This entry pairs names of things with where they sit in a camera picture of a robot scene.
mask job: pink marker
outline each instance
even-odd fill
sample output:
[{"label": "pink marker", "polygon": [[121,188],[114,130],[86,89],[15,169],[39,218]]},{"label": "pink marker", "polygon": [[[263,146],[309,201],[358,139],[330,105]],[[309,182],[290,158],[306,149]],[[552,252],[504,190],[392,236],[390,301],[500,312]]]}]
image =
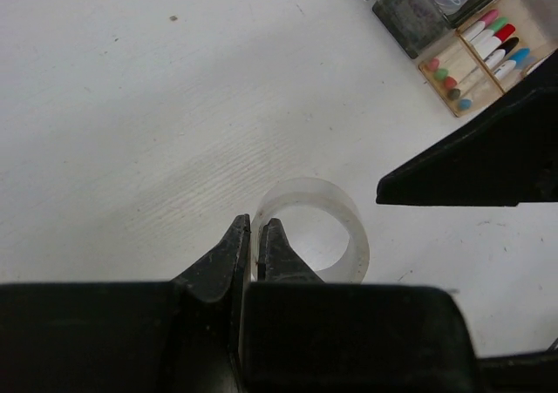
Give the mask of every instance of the pink marker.
[{"label": "pink marker", "polygon": [[498,10],[490,10],[487,14],[482,16],[479,21],[469,27],[461,35],[467,42],[470,42],[477,37],[489,24],[498,18]]}]

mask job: tape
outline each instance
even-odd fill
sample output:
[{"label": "tape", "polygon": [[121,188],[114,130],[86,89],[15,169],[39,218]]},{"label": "tape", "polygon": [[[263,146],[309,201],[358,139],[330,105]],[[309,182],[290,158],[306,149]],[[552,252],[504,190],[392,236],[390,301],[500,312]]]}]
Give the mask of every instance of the tape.
[{"label": "tape", "polygon": [[265,194],[252,220],[252,270],[258,260],[263,227],[281,210],[292,206],[309,206],[329,213],[349,234],[347,249],[331,267],[316,271],[327,282],[362,282],[370,262],[368,238],[357,207],[341,188],[318,178],[295,178],[282,181]]}]

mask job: blue marker cap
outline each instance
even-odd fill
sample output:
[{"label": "blue marker cap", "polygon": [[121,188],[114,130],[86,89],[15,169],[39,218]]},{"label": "blue marker cap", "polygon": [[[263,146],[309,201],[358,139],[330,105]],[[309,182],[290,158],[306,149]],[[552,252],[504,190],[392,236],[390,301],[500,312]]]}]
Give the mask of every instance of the blue marker cap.
[{"label": "blue marker cap", "polygon": [[519,49],[512,56],[510,56],[508,60],[513,60],[515,62],[515,64],[518,65],[518,64],[521,63],[521,61],[523,59],[525,59],[528,56],[528,54],[530,52],[531,52],[531,49],[528,49],[527,47],[525,47],[523,49]]},{"label": "blue marker cap", "polygon": [[461,111],[465,111],[471,108],[471,105],[473,105],[473,101],[471,101],[470,99],[467,98],[463,98],[459,104],[458,107]]}]

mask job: white table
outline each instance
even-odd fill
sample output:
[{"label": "white table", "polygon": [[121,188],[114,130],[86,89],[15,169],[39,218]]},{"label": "white table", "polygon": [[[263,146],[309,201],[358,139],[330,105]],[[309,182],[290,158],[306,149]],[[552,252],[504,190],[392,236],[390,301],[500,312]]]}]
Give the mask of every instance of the white table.
[{"label": "white table", "polygon": [[[481,354],[558,336],[557,206],[375,205],[467,119],[362,1],[0,0],[0,37],[0,281],[168,279],[316,176],[360,209],[367,281],[458,289]],[[311,265],[340,254],[330,219],[281,218]]]}]

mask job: tape roll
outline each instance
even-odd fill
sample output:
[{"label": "tape roll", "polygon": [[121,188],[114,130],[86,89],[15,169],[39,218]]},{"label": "tape roll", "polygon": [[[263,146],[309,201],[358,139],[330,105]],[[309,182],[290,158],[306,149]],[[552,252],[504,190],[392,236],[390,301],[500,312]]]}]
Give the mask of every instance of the tape roll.
[{"label": "tape roll", "polygon": [[286,207],[309,206],[329,213],[349,234],[347,249],[331,267],[316,271],[327,282],[362,282],[370,262],[368,238],[357,207],[341,188],[318,178],[295,178],[282,181],[263,197],[252,220],[252,270],[258,260],[258,248],[263,227]]}]

